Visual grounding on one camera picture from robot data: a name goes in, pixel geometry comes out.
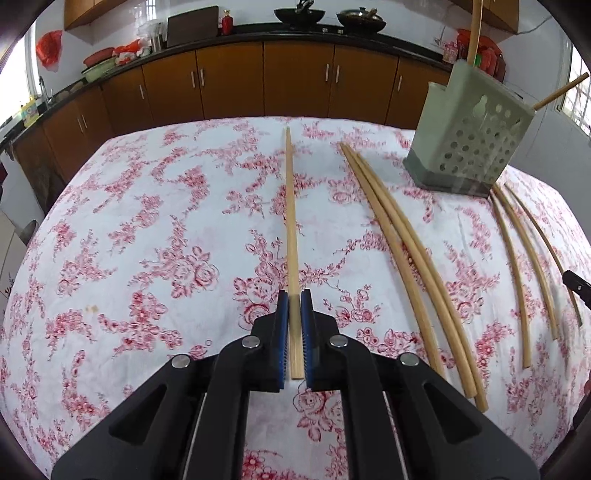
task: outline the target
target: wooden chopstick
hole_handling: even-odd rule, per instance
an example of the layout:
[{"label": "wooden chopstick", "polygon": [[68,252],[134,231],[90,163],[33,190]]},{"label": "wooden chopstick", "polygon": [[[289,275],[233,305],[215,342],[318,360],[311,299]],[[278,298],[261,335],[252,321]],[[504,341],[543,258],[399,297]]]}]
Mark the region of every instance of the wooden chopstick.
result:
[{"label": "wooden chopstick", "polygon": [[[558,270],[560,271],[560,275],[564,275],[564,268],[562,268],[560,260],[558,259],[558,257],[556,256],[556,253],[554,252],[554,248],[552,248],[552,245],[550,245],[550,242],[548,241],[548,237],[546,237],[546,235],[544,234],[544,231],[541,229],[538,222],[536,222],[534,216],[531,214],[531,212],[528,210],[528,208],[524,205],[524,203],[521,201],[521,199],[515,194],[515,192],[513,190],[511,190],[511,188],[506,183],[505,183],[505,188],[507,190],[509,190],[509,193],[512,194],[513,198],[517,201],[517,203],[519,203],[519,205],[521,206],[521,208],[523,209],[525,214],[530,219],[531,223],[534,224],[535,229],[540,234],[540,237],[542,237],[542,240],[544,241],[544,243],[548,247],[548,250],[550,250],[550,254],[552,255],[552,258],[554,258],[554,262],[556,263],[556,266],[558,267]],[[573,304],[574,312],[577,315],[577,322],[579,324],[579,327],[581,327],[583,325],[583,319],[581,318],[581,312],[579,311],[579,306],[577,305],[577,301],[574,298],[573,291],[570,290],[569,288],[567,288],[567,290],[569,291],[570,301]]]},{"label": "wooden chopstick", "polygon": [[[356,158],[360,162],[361,166],[363,167],[364,172],[367,173],[368,181],[374,186],[374,190],[380,192],[380,199],[383,200],[382,205],[386,208],[390,218],[394,224],[395,229],[398,231],[398,234],[402,238],[403,243],[407,246],[419,273],[421,274],[421,278],[427,287],[426,278],[431,278],[432,281],[435,283],[437,290],[439,291],[439,298],[443,298],[445,303],[447,314],[441,308],[441,305],[438,300],[438,295],[433,292],[433,289],[430,290],[430,297],[433,301],[434,306],[439,305],[439,310],[437,314],[440,318],[442,326],[449,318],[448,315],[451,317],[453,324],[451,327],[455,330],[455,335],[450,331],[450,326],[447,323],[447,327],[449,328],[446,333],[449,333],[450,337],[448,338],[448,343],[450,344],[450,348],[452,349],[452,353],[456,359],[456,364],[458,365],[458,372],[460,373],[460,379],[462,380],[462,387],[464,388],[464,392],[467,398],[475,397],[476,406],[482,412],[488,410],[488,403],[486,401],[486,393],[484,391],[484,386],[482,385],[482,379],[480,378],[480,372],[478,371],[478,367],[476,366],[476,362],[472,355],[472,351],[470,349],[470,344],[467,340],[466,334],[463,330],[462,323],[457,315],[457,311],[452,303],[451,298],[449,297],[449,293],[441,280],[441,276],[437,271],[437,268],[433,264],[433,260],[429,255],[427,255],[427,251],[423,244],[421,243],[418,235],[413,229],[413,226],[408,221],[408,218],[404,215],[404,212],[398,206],[398,203],[394,200],[388,189],[385,187],[383,182],[379,179],[379,177],[375,174],[375,172],[371,169],[369,164],[366,160],[359,154],[355,153]],[[450,338],[454,338],[455,336],[459,337],[461,347],[463,351],[458,351],[457,347],[454,351],[452,347],[452,342],[450,342]],[[464,360],[467,362],[469,370],[467,371],[465,368]]]},{"label": "wooden chopstick", "polygon": [[507,255],[511,262],[511,270],[513,271],[513,281],[515,283],[515,291],[517,292],[517,303],[519,305],[519,318],[521,319],[521,349],[523,350],[521,356],[521,363],[523,368],[531,367],[531,342],[530,342],[530,323],[527,318],[527,311],[525,309],[525,298],[523,295],[523,285],[521,283],[521,274],[519,273],[519,266],[517,265],[517,258],[515,257],[515,250],[511,243],[511,237],[507,231],[507,226],[501,211],[496,204],[496,200],[491,195],[492,209],[495,212],[496,222],[499,224],[501,235],[505,241],[505,248],[507,249]]},{"label": "wooden chopstick", "polygon": [[579,78],[576,78],[572,82],[564,85],[562,88],[559,88],[552,95],[548,95],[544,100],[542,100],[541,102],[536,103],[532,108],[534,110],[540,110],[541,108],[544,108],[550,102],[553,102],[558,97],[562,97],[571,88],[576,87],[579,83],[584,82],[588,78],[589,78],[589,72],[583,73]]},{"label": "wooden chopstick", "polygon": [[394,228],[390,224],[388,215],[381,206],[369,182],[363,176],[351,150],[348,149],[348,145],[343,143],[339,145],[345,155],[345,158],[347,159],[347,162],[349,162],[351,169],[355,173],[355,176],[357,177],[357,180],[359,181],[359,184],[361,185],[361,188],[367,197],[371,209],[378,219],[378,223],[382,229],[382,232],[384,233],[384,237],[386,237],[386,241],[390,247],[390,251],[392,252],[392,256],[394,257],[394,261],[396,262],[398,271],[400,272],[400,276],[402,277],[402,282],[404,283],[404,287],[408,293],[408,298],[413,308],[415,318],[417,319],[418,328],[420,330],[421,337],[423,338],[425,350],[427,351],[429,365],[431,365],[431,368],[434,369],[439,375],[445,378],[445,370],[443,368],[441,356],[439,355],[439,351],[437,349],[437,342],[435,340],[435,334],[433,333],[433,327],[429,322],[427,310],[418,290],[418,285],[414,280],[410,265],[408,264],[404,252],[402,251],[402,245],[396,238]]},{"label": "wooden chopstick", "polygon": [[285,129],[285,223],[287,224],[287,293],[290,298],[290,372],[293,380],[300,380],[304,378],[304,348],[301,337],[295,199],[293,145],[290,128],[287,127]]},{"label": "wooden chopstick", "polygon": [[523,243],[525,250],[527,251],[531,264],[534,266],[535,276],[538,278],[540,289],[542,290],[542,297],[544,298],[544,304],[546,305],[546,309],[548,310],[548,318],[550,319],[550,331],[552,333],[552,338],[556,340],[558,338],[558,326],[556,324],[556,317],[554,316],[554,306],[552,304],[550,289],[548,288],[548,282],[546,282],[546,279],[544,277],[544,272],[542,271],[540,260],[538,260],[538,257],[534,251],[534,247],[531,244],[531,241],[527,236],[527,233],[525,233],[523,225],[521,225],[521,222],[519,221],[517,214],[511,207],[509,200],[507,200],[507,197],[505,196],[501,188],[498,185],[493,185],[492,190],[501,202],[501,205],[507,212],[507,215],[511,219],[511,222],[517,230],[517,233],[521,238],[521,242]]},{"label": "wooden chopstick", "polygon": [[468,46],[468,65],[474,66],[478,44],[480,43],[480,29],[482,28],[482,0],[472,2],[472,26],[470,28],[470,44]]}]

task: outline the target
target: wooden cabinet door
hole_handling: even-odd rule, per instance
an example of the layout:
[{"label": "wooden cabinet door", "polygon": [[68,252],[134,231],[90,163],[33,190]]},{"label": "wooden cabinet door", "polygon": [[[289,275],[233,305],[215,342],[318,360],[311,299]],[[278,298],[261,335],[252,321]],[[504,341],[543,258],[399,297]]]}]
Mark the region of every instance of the wooden cabinet door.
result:
[{"label": "wooden cabinet door", "polygon": [[43,126],[29,127],[14,144],[14,153],[33,188],[41,210],[47,215],[65,184]]},{"label": "wooden cabinet door", "polygon": [[95,6],[95,0],[66,0],[64,4],[64,27],[73,27],[76,20]]},{"label": "wooden cabinet door", "polygon": [[328,43],[265,42],[265,115],[326,117],[334,54]]},{"label": "wooden cabinet door", "polygon": [[197,50],[205,118],[262,116],[262,43]]},{"label": "wooden cabinet door", "polygon": [[334,65],[329,117],[385,123],[398,57],[337,45]]},{"label": "wooden cabinet door", "polygon": [[155,125],[203,120],[194,51],[151,61],[142,69]]},{"label": "wooden cabinet door", "polygon": [[513,33],[519,31],[519,0],[490,0],[490,11],[497,17],[500,24],[489,22],[493,27],[508,30]]},{"label": "wooden cabinet door", "polygon": [[88,144],[89,157],[108,139],[113,138],[113,129],[100,87],[93,87],[76,99]]},{"label": "wooden cabinet door", "polygon": [[386,124],[416,130],[429,82],[447,85],[449,76],[448,72],[420,61],[400,58]]},{"label": "wooden cabinet door", "polygon": [[88,160],[88,144],[76,102],[69,102],[43,122],[64,180],[69,182]]},{"label": "wooden cabinet door", "polygon": [[107,80],[102,89],[115,135],[129,134],[154,126],[142,67]]}]

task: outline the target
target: table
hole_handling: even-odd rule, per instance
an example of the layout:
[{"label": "table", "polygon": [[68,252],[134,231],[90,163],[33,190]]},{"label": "table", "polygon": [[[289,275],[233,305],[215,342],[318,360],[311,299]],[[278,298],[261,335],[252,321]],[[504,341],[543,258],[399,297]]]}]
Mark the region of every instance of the table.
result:
[{"label": "table", "polygon": [[[484,378],[488,417],[542,464],[568,431],[591,369],[584,325],[521,213],[550,284],[560,339],[516,231],[533,365],[521,368],[517,298],[488,200],[416,188],[402,166],[413,132],[341,120],[245,118],[108,141],[67,186],[29,246],[0,340],[0,410],[49,474],[57,458],[170,356],[213,355],[273,311],[285,287],[284,128],[295,145],[300,283],[341,332],[387,356],[423,343],[384,237],[337,143],[361,151],[429,249]],[[591,278],[591,247],[555,190],[509,182],[565,268]],[[448,380],[455,362],[430,300]],[[347,478],[338,393],[289,381],[253,393],[243,478]]]}]

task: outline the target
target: faucet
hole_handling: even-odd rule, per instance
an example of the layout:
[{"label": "faucet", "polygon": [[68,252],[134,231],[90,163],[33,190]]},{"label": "faucet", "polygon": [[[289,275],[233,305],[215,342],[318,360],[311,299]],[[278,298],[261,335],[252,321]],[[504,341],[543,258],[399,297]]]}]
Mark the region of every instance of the faucet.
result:
[{"label": "faucet", "polygon": [[53,99],[53,89],[51,89],[51,96],[47,96],[47,88],[45,87],[45,81],[41,75],[39,75],[39,86],[41,87],[41,98],[45,104],[49,106],[51,100]]}]

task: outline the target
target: kitchen countertop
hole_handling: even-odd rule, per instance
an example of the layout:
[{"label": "kitchen countertop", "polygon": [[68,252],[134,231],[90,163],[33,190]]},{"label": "kitchen countertop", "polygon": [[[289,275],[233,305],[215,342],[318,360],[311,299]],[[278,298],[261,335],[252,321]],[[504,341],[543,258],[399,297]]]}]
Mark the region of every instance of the kitchen countertop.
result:
[{"label": "kitchen countertop", "polygon": [[[157,53],[152,53],[146,57],[134,60],[121,67],[116,67],[111,70],[108,74],[104,75],[94,82],[87,83],[84,87],[69,94],[59,102],[51,105],[44,113],[42,113],[37,121],[32,125],[36,125],[39,122],[49,118],[52,114],[58,111],[62,106],[81,95],[93,86],[100,85],[101,83],[117,76],[123,72],[142,66],[145,63],[153,60],[158,60],[170,55],[183,53],[190,50],[197,50],[199,48],[213,47],[217,45],[225,45],[232,43],[241,43],[249,41],[269,41],[269,40],[303,40],[303,41],[316,41],[325,43],[334,43],[337,45],[344,45],[349,47],[365,48],[367,50],[377,51],[380,53],[407,57],[415,60],[422,61],[433,67],[450,72],[452,65],[443,61],[443,56],[428,48],[421,47],[419,45],[400,40],[399,38],[390,37],[389,35],[376,34],[354,34],[346,33],[344,27],[338,25],[323,25],[318,24],[310,28],[290,28],[282,23],[258,23],[258,24],[246,24],[237,25],[234,28],[234,33],[227,36],[218,36],[213,38],[207,38],[205,40],[199,40],[172,48],[165,48]],[[0,141],[0,151],[2,151],[6,145],[12,141],[19,140],[25,135],[31,127],[23,129],[21,132],[15,134],[14,130],[10,130],[4,136],[4,139]]]}]

